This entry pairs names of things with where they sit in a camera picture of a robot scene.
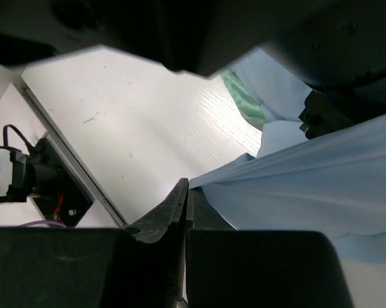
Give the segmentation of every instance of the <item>table surface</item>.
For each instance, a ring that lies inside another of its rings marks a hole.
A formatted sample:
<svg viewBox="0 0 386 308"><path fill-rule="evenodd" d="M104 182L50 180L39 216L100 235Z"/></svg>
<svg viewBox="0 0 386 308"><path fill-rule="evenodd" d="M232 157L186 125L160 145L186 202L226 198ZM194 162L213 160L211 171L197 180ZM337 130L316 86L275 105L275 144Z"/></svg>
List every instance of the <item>table surface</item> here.
<svg viewBox="0 0 386 308"><path fill-rule="evenodd" d="M261 132L241 118L219 76L174 74L97 49L34 65L22 77L129 223L179 178L260 146Z"/></svg>

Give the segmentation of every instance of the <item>green cloth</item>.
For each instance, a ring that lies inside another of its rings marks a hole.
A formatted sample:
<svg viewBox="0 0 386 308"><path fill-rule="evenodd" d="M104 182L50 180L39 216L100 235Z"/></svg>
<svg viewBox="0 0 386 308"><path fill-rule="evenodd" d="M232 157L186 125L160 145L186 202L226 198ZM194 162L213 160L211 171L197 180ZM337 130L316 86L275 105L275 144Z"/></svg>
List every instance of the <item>green cloth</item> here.
<svg viewBox="0 0 386 308"><path fill-rule="evenodd" d="M221 73L224 85L228 89L242 117L258 130L263 130L263 125L268 122L262 108L245 90L243 83L237 75L227 69Z"/></svg>

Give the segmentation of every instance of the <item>green fabric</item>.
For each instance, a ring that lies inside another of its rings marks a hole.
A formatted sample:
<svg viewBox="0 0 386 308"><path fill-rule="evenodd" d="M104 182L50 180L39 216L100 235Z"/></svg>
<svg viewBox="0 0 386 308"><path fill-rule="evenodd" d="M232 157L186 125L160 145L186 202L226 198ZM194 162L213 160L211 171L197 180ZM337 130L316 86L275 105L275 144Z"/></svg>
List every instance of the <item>green fabric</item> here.
<svg viewBox="0 0 386 308"><path fill-rule="evenodd" d="M267 123L262 108L247 93L242 82L237 75L227 69L221 73L224 85L228 89L242 117L258 130L263 130L263 125Z"/></svg>

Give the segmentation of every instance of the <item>metal strip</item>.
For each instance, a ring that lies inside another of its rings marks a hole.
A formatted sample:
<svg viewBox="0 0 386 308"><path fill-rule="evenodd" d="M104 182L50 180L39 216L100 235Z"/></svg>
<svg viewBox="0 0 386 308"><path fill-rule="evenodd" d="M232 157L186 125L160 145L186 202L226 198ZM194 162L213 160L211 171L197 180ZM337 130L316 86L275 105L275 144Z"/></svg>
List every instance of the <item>metal strip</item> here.
<svg viewBox="0 0 386 308"><path fill-rule="evenodd" d="M32 111L35 113L35 115L38 117L39 121L44 125L45 129L47 130L46 138L58 152L60 158L69 168L69 171L82 184L82 188L88 192L88 195L91 196L94 201L99 201L105 207L109 215L111 215L119 227L127 226L128 224L126 220L121 216L120 212L113 205L113 202L106 196L100 185L97 183L96 179L93 178L89 170L85 167L84 163L80 160L79 155L67 142L67 139L63 133L59 130L56 123L45 111L45 108L36 98L26 82L22 78L18 78L18 80L13 84L25 99Z"/></svg>

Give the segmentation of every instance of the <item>black wire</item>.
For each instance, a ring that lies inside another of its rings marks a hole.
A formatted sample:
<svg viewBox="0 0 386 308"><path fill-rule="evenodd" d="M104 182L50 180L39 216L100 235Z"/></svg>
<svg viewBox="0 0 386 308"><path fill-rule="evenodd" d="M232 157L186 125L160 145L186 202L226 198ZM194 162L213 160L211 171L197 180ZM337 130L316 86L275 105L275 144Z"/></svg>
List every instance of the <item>black wire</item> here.
<svg viewBox="0 0 386 308"><path fill-rule="evenodd" d="M27 140L27 138L25 138L25 136L23 136L23 134L21 133L20 130L18 130L14 125L12 124L8 124L8 125L5 125L3 127L3 146L5 148L9 148L9 141L8 141L8 128L11 128L18 136L19 138L21 138L23 140L23 142L25 143L26 147L28 148L28 151L29 153L32 153L34 147L32 146L32 144L29 143L29 141Z"/></svg>

